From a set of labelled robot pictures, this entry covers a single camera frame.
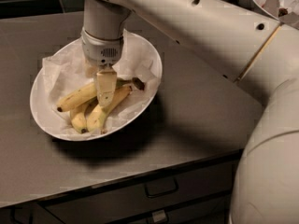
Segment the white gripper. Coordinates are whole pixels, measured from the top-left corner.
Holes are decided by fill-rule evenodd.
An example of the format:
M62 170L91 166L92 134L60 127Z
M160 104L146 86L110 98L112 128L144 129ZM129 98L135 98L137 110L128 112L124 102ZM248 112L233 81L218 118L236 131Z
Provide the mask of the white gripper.
M114 69L98 67L113 66L121 59L123 37L112 40L100 39L89 35L85 29L81 31L81 42L84 56L85 76L94 78L97 100L100 106L108 106L114 97L117 83L117 73Z

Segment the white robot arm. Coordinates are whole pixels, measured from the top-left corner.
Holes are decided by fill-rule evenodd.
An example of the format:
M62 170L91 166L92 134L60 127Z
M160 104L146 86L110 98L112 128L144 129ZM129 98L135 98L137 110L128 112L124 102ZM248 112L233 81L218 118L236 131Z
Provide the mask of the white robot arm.
M221 0L102 0L132 10L265 105L229 224L299 224L299 31Z

